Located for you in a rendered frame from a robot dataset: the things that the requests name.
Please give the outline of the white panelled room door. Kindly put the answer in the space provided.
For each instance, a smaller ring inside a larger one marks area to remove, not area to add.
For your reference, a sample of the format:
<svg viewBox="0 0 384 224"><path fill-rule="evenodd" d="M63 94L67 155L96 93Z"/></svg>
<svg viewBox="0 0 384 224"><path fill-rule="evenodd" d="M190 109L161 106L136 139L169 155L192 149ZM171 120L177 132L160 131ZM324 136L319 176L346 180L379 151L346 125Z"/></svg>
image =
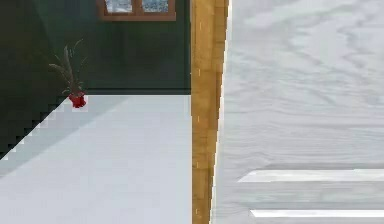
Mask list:
<svg viewBox="0 0 384 224"><path fill-rule="evenodd" d="M384 224L384 0L230 0L212 224Z"/></svg>

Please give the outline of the brown framed window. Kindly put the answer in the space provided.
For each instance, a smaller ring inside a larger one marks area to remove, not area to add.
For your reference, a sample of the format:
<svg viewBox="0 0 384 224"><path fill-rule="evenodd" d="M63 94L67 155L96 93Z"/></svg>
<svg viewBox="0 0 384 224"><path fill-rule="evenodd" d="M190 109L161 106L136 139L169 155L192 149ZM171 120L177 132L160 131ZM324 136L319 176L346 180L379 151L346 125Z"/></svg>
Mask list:
<svg viewBox="0 0 384 224"><path fill-rule="evenodd" d="M175 0L96 0L103 21L175 21Z"/></svg>

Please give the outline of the house plant in red pot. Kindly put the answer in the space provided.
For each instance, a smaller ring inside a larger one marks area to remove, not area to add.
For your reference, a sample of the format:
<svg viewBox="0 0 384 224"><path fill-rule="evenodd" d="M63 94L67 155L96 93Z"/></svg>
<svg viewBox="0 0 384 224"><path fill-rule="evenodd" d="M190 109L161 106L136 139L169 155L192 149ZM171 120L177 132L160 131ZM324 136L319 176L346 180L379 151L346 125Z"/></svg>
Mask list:
<svg viewBox="0 0 384 224"><path fill-rule="evenodd" d="M63 56L55 56L58 64L48 64L50 68L54 69L61 75L67 84L67 87L62 91L62 93L67 95L73 108L82 108L87 104L85 100L83 82L80 80L80 72L87 61L87 57L84 57L78 63L74 62L76 50L78 45L82 42L83 40L79 39L72 46L65 45L63 48Z"/></svg>

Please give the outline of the brown wooden door frame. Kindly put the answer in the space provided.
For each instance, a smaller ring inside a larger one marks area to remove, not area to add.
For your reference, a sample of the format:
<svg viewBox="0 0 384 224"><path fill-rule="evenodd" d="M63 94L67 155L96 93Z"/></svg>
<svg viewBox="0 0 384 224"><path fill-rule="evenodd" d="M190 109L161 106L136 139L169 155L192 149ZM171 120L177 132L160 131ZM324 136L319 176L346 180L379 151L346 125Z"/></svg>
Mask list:
<svg viewBox="0 0 384 224"><path fill-rule="evenodd" d="M210 224L229 0L191 0L192 224Z"/></svg>

